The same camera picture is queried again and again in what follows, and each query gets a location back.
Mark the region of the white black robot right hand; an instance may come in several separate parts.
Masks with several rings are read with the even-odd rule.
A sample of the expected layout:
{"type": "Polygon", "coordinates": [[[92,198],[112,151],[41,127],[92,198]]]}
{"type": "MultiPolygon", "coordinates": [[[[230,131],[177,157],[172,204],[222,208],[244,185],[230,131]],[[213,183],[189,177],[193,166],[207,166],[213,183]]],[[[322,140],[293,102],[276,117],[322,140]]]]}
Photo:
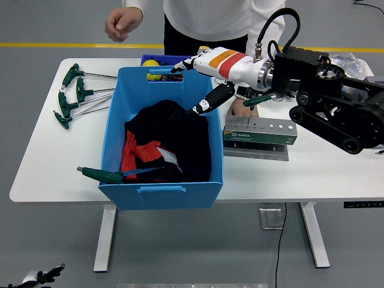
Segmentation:
{"type": "Polygon", "coordinates": [[[256,91],[265,92],[270,88],[265,80],[270,67],[271,61],[266,58],[255,60],[244,53],[217,47],[175,64],[171,72],[196,70],[233,85],[246,84],[256,91]]]}

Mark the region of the person's left hand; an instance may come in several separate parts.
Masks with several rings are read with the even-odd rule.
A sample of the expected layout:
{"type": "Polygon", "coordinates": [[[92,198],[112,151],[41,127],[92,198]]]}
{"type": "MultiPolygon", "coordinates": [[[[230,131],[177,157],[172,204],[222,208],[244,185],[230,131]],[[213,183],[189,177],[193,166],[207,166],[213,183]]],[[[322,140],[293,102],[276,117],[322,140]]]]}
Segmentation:
{"type": "Polygon", "coordinates": [[[227,115],[259,117],[259,112],[256,107],[251,110],[249,107],[244,106],[244,100],[235,98],[227,111],[227,115]]]}

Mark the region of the person's right hand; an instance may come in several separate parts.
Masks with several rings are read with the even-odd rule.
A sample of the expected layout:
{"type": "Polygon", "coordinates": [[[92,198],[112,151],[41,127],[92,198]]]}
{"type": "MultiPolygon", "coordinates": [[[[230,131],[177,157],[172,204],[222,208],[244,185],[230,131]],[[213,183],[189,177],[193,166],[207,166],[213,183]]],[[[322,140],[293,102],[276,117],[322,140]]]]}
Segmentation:
{"type": "Polygon", "coordinates": [[[104,23],[104,31],[114,42],[124,42],[129,33],[134,31],[142,22],[143,13],[136,7],[121,7],[113,9],[104,23]]]}

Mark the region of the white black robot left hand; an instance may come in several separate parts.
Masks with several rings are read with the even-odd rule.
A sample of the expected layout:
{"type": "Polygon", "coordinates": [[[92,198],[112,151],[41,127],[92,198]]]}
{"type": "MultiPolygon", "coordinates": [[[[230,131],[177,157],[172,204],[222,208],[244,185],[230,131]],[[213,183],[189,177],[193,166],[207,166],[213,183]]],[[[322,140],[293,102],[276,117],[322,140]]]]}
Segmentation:
{"type": "Polygon", "coordinates": [[[7,287],[43,287],[46,283],[54,282],[55,278],[60,276],[64,268],[65,264],[63,263],[49,271],[30,271],[21,284],[9,284],[7,287]]]}

